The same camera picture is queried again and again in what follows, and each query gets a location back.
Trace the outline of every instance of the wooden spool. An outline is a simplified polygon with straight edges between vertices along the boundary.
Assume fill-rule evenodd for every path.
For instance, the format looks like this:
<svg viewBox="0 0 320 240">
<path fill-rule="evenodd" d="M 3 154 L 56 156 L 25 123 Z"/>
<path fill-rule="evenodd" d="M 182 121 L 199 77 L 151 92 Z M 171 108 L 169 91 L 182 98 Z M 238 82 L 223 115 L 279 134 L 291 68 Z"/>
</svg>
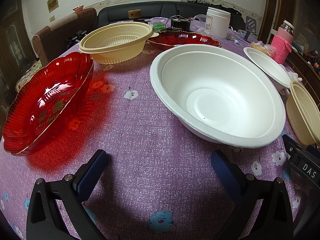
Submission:
<svg viewBox="0 0 320 240">
<path fill-rule="evenodd" d="M 131 10 L 128 11 L 129 19 L 138 19 L 141 18 L 141 10 Z"/>
</svg>

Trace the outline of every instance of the white plastic jar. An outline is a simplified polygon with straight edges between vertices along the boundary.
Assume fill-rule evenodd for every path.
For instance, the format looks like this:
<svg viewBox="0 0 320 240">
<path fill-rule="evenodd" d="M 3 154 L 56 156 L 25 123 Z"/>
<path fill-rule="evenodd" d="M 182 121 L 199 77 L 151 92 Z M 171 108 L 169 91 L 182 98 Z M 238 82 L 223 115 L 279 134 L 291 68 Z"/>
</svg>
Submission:
<svg viewBox="0 0 320 240">
<path fill-rule="evenodd" d="M 229 12 L 209 7 L 205 22 L 205 32 L 219 38 L 225 38 L 230 23 Z"/>
</svg>

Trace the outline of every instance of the chinese character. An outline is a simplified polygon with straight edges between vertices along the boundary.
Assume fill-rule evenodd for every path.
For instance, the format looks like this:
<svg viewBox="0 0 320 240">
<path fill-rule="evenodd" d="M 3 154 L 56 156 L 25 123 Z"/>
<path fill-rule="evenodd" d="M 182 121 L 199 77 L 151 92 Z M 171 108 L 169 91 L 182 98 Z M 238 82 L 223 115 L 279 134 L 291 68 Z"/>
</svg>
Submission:
<svg viewBox="0 0 320 240">
<path fill-rule="evenodd" d="M 64 106 L 64 103 L 63 103 L 63 99 L 61 100 L 58 100 L 54 105 L 53 105 L 53 110 L 52 112 L 55 113 L 57 111 L 60 111 Z"/>
<path fill-rule="evenodd" d="M 46 113 L 48 111 L 47 110 L 44 110 L 41 114 L 39 114 L 39 123 L 41 123 L 47 116 L 46 116 Z"/>
</svg>

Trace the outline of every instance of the pink knitted cover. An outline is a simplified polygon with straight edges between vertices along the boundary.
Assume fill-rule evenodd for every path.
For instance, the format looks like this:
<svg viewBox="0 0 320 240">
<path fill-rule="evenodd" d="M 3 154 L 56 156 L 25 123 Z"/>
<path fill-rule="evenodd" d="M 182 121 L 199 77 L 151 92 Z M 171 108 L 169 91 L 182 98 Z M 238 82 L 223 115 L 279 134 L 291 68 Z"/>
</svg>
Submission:
<svg viewBox="0 0 320 240">
<path fill-rule="evenodd" d="M 278 64 L 283 64 L 287 55 L 291 53 L 291 44 L 278 35 L 275 35 L 271 45 L 276 48 L 275 54 L 272 58 Z"/>
</svg>

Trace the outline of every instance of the metal screw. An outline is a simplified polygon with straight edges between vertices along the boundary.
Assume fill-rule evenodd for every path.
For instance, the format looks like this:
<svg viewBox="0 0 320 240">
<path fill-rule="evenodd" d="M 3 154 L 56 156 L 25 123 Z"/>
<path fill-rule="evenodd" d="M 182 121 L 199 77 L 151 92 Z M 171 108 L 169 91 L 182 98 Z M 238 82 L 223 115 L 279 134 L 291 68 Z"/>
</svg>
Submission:
<svg viewBox="0 0 320 240">
<path fill-rule="evenodd" d="M 276 178 L 276 181 L 277 181 L 278 183 L 280 183 L 280 184 L 283 183 L 283 179 L 280 178 L 280 177 L 277 177 L 277 178 Z"/>
<path fill-rule="evenodd" d="M 64 176 L 64 179 L 65 179 L 66 181 L 72 180 L 72 178 L 73 178 L 73 175 L 72 175 L 72 174 L 67 174 L 66 176 Z"/>
<path fill-rule="evenodd" d="M 43 181 L 43 179 L 39 178 L 39 179 L 37 179 L 37 180 L 36 180 L 36 184 L 38 184 L 38 185 L 39 185 L 39 184 L 41 184 L 41 183 L 42 183 L 42 181 Z"/>
<path fill-rule="evenodd" d="M 252 174 L 247 174 L 245 177 L 247 180 L 254 180 L 254 176 Z"/>
</svg>

